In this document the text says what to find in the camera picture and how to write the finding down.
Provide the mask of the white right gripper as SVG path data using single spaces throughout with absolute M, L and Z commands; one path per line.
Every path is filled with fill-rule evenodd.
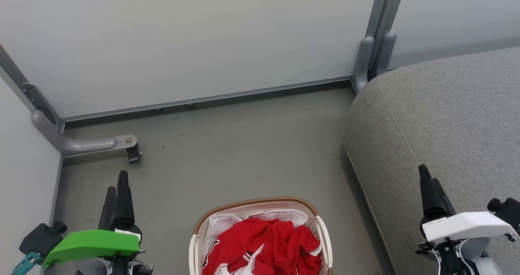
M 490 212 L 457 214 L 437 178 L 432 178 L 426 165 L 419 165 L 424 236 L 429 243 L 495 236 L 519 238 L 513 227 Z

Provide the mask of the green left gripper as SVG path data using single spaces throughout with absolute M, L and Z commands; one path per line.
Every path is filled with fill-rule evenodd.
M 128 172 L 119 172 L 116 188 L 110 186 L 99 219 L 99 230 L 70 233 L 63 238 L 45 258 L 42 266 L 83 260 L 94 257 L 126 256 L 139 252 L 139 238 L 134 234 L 122 234 L 110 230 L 130 229 L 135 224 L 132 193 Z

